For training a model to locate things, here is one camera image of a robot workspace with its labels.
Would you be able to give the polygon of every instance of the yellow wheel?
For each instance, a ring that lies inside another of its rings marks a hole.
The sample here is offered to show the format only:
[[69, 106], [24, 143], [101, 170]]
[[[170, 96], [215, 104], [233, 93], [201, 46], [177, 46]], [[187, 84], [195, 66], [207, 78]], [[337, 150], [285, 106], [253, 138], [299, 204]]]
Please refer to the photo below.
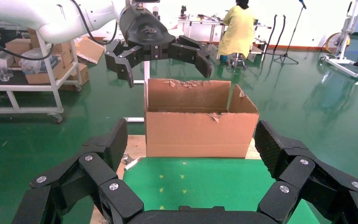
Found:
[[[328, 51], [329, 53], [336, 52], [340, 42], [341, 42], [341, 33], [335, 33], [331, 35], [326, 40], [326, 51]], [[346, 47], [348, 47], [350, 43], [351, 43], [351, 38], [349, 37], [348, 42], [346, 43]]]

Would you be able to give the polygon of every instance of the metal screw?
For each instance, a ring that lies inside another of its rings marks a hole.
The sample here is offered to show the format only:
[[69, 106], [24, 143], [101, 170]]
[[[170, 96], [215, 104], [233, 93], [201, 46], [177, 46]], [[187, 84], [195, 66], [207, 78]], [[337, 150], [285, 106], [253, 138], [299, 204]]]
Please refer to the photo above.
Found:
[[304, 165], [308, 165], [310, 162], [308, 162], [307, 160], [300, 160], [300, 162]]
[[288, 187], [286, 187], [286, 186], [280, 186], [279, 190], [281, 190], [281, 192], [283, 192], [283, 193], [289, 193], [290, 192], [290, 189]]
[[47, 177], [46, 176], [41, 176], [39, 177], [38, 179], [36, 179], [36, 182], [38, 183], [43, 183], [47, 180]]
[[118, 188], [118, 184], [117, 183], [113, 183], [109, 186], [110, 190], [116, 190]]
[[88, 156], [86, 156], [86, 157], [84, 158], [84, 160], [86, 160], [86, 161], [90, 161], [90, 160], [92, 160], [92, 155], [88, 155]]
[[358, 188], [358, 182], [354, 181], [354, 182], [352, 182], [352, 185], [353, 185], [355, 188]]

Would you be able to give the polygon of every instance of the lab bench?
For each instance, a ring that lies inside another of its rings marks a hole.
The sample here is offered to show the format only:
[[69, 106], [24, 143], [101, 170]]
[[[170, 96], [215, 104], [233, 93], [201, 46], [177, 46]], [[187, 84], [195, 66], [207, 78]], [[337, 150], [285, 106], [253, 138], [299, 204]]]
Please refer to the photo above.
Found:
[[[224, 32], [227, 29], [227, 26], [224, 25], [223, 22], [221, 22], [221, 21], [206, 21], [206, 20], [192, 20], [192, 19], [178, 19], [178, 23], [183, 24], [183, 28], [182, 28], [183, 32], [185, 31], [184, 30], [185, 29], [184, 24], [185, 23], [189, 24], [189, 31], [186, 34], [186, 36], [190, 37], [190, 38], [191, 38], [191, 31], [192, 31], [192, 25], [193, 24], [202, 24], [202, 25], [211, 26], [211, 33], [209, 35], [209, 41], [207, 42], [209, 54], [210, 54], [211, 58], [215, 58], [215, 59], [220, 58], [220, 55], [218, 55], [218, 47], [219, 46], [216, 46], [216, 45], [213, 44], [213, 35], [214, 35], [216, 27], [221, 26], [220, 41], [222, 40]], [[258, 28], [271, 29], [270, 26], [255, 24], [254, 25], [254, 30], [256, 31]], [[256, 46], [254, 46], [253, 44], [258, 45], [258, 46], [263, 45], [263, 47], [262, 47], [262, 49], [260, 49], [260, 48], [258, 48]], [[249, 59], [253, 58], [253, 60], [254, 60], [255, 55], [262, 55], [262, 61], [263, 61], [265, 53], [267, 51], [267, 42], [265, 40], [255, 38], [254, 41], [253, 41], [253, 44], [252, 44], [252, 46], [250, 48], [250, 52], [249, 52], [250, 55], [249, 55], [248, 58]]]
[[[11, 25], [9, 23], [0, 21], [0, 28], [8, 28], [14, 30], [26, 30], [16, 25]], [[51, 44], [46, 44], [45, 41], [41, 38], [39, 32], [37, 31], [37, 36], [39, 40], [39, 44], [41, 46], [42, 54], [45, 56], [50, 51]], [[80, 75], [80, 70], [77, 61], [76, 54], [76, 46], [75, 42], [71, 41], [72, 46], [72, 54], [74, 61], [72, 62], [72, 67], [60, 78], [55, 79], [55, 75], [53, 73], [53, 69], [51, 67], [51, 63], [49, 59], [45, 59], [44, 62], [46, 64], [46, 69], [48, 73], [48, 77], [50, 80], [49, 84], [28, 84], [25, 75], [20, 71], [20, 68], [11, 68], [13, 70], [13, 77], [11, 77], [8, 81], [2, 82], [0, 81], [0, 91], [5, 91], [10, 100], [11, 107], [0, 107], [0, 114], [5, 113], [46, 113], [47, 115], [51, 115], [54, 117], [55, 123], [61, 123], [63, 120], [62, 113], [64, 112], [64, 108], [61, 103], [60, 94], [58, 89], [63, 85], [75, 85], [78, 91], [81, 91], [81, 83], [82, 76]], [[70, 74], [76, 70], [78, 74], [78, 80], [67, 80]], [[28, 92], [52, 92], [55, 99], [55, 107], [20, 107], [16, 97], [14, 96], [14, 92], [16, 91], [28, 91]]]

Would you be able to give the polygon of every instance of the microphone stand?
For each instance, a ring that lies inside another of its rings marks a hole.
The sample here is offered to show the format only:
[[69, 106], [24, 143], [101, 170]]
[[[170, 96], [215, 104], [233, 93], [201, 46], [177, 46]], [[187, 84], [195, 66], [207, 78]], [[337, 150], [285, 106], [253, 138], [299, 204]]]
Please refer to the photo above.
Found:
[[285, 60], [286, 60], [286, 58], [288, 58], [288, 59], [292, 60], [294, 63], [287, 63], [287, 64], [298, 64], [298, 61], [296, 61], [296, 60], [294, 60], [293, 58], [291, 58], [291, 57], [288, 56], [288, 51], [289, 51], [291, 42], [292, 42], [292, 40], [293, 40], [294, 33], [296, 32], [298, 22], [300, 21], [301, 14], [303, 13], [303, 10], [304, 10], [304, 6], [301, 8], [301, 12], [300, 12], [300, 15], [298, 16], [298, 20], [297, 20], [297, 23], [296, 23], [296, 27], [294, 27], [293, 34], [292, 34], [292, 36], [291, 36], [289, 46], [288, 46], [288, 48], [286, 49], [286, 53], [283, 54], [283, 55], [281, 55], [281, 56], [279, 56], [279, 58], [275, 59], [274, 62], [278, 62], [277, 60], [280, 60], [282, 64], [285, 64]]

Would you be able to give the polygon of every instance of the yellow shirt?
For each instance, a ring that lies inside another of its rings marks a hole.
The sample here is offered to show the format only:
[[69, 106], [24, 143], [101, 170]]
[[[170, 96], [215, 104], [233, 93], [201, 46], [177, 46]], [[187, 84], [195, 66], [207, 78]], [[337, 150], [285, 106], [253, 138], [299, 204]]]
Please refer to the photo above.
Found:
[[241, 53], [247, 57], [254, 40], [254, 22], [255, 17], [249, 8], [232, 7], [223, 20], [224, 25], [228, 25], [228, 28], [219, 43], [218, 54]]

